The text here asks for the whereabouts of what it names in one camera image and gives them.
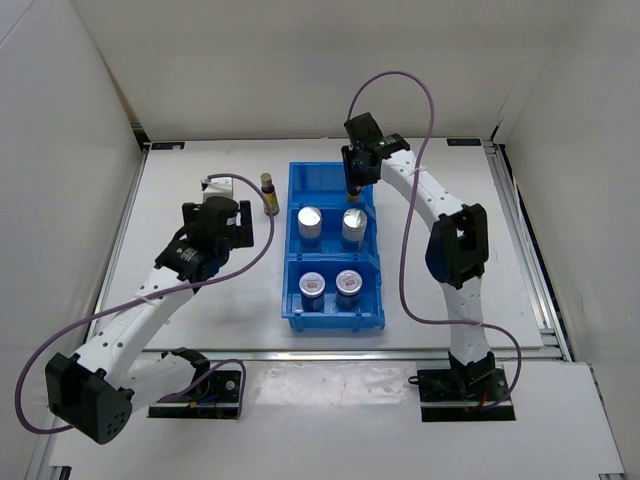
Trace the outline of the brown bottle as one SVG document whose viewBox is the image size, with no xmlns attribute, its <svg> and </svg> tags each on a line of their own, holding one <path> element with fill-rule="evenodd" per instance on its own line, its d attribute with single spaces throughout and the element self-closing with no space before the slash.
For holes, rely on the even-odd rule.
<svg viewBox="0 0 640 480">
<path fill-rule="evenodd" d="M 264 211 L 267 215 L 277 215 L 280 211 L 279 202 L 276 194 L 276 189 L 273 184 L 273 179 L 270 173 L 262 173 L 260 176 L 261 191 L 267 200 L 267 206 Z"/>
<path fill-rule="evenodd" d="M 347 188 L 346 201 L 349 203 L 357 203 L 360 201 L 361 188 L 359 186 L 350 186 Z"/>
</svg>

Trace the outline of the white blue can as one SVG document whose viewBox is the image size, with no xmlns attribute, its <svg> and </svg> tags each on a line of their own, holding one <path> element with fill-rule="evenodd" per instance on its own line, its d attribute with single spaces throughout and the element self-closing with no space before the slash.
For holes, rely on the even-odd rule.
<svg viewBox="0 0 640 480">
<path fill-rule="evenodd" d="M 301 208 L 297 215 L 300 242 L 306 249 L 317 249 L 321 244 L 322 213 L 314 206 Z"/>
<path fill-rule="evenodd" d="M 342 245 L 347 250 L 359 250 L 363 243 L 368 226 L 367 214 L 359 208 L 347 209 L 342 217 Z"/>
</svg>

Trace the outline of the grey-lid spice jar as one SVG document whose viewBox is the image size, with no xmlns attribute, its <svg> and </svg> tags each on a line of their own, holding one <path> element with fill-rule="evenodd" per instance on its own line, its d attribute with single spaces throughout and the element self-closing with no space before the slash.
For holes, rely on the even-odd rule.
<svg viewBox="0 0 640 480">
<path fill-rule="evenodd" d="M 355 270 L 343 270 L 336 276 L 336 304 L 341 310 L 353 310 L 359 305 L 363 286 L 361 275 Z"/>
<path fill-rule="evenodd" d="M 301 305 L 304 311 L 320 312 L 324 309 L 326 281 L 319 272 L 304 273 L 299 279 Z"/>
</svg>

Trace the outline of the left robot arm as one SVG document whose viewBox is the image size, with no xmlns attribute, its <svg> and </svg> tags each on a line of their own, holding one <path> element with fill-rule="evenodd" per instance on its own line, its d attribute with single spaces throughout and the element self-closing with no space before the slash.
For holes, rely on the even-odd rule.
<svg viewBox="0 0 640 480">
<path fill-rule="evenodd" d="M 234 249 L 254 244 L 251 204 L 212 196 L 182 206 L 183 226 L 155 259 L 135 296 L 70 356 L 45 367 L 51 412 L 94 442 L 112 441 L 137 410 L 165 397 L 198 402 L 216 396 L 206 357 L 184 347 L 134 363 L 169 318 L 213 278 Z"/>
</svg>

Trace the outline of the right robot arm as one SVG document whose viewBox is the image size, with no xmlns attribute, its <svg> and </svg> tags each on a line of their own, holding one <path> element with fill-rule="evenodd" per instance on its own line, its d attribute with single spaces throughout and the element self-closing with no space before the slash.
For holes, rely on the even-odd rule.
<svg viewBox="0 0 640 480">
<path fill-rule="evenodd" d="M 350 144 L 341 149 L 350 190 L 382 180 L 410 202 L 429 230 L 425 263 L 441 286 L 450 326 L 449 368 L 442 387 L 470 400 L 495 370 L 495 359 L 482 327 L 482 276 L 489 256 L 487 213 L 467 205 L 418 166 L 409 143 L 386 136 L 371 114 L 344 124 Z"/>
</svg>

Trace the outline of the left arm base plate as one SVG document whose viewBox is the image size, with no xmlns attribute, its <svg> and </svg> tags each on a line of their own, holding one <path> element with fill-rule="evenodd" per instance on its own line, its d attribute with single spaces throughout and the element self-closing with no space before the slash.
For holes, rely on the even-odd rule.
<svg viewBox="0 0 640 480">
<path fill-rule="evenodd" d="M 241 360 L 223 360 L 211 366 L 193 389 L 147 409 L 150 419 L 238 420 L 243 410 L 246 366 Z"/>
</svg>

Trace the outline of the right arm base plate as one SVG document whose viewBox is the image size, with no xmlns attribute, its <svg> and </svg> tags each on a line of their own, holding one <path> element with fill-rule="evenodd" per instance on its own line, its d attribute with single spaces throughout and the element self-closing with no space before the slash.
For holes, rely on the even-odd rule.
<svg viewBox="0 0 640 480">
<path fill-rule="evenodd" d="M 418 388 L 423 423 L 515 421 L 511 399 L 503 398 L 508 383 L 503 369 L 468 389 L 450 369 L 423 369 L 408 378 Z"/>
</svg>

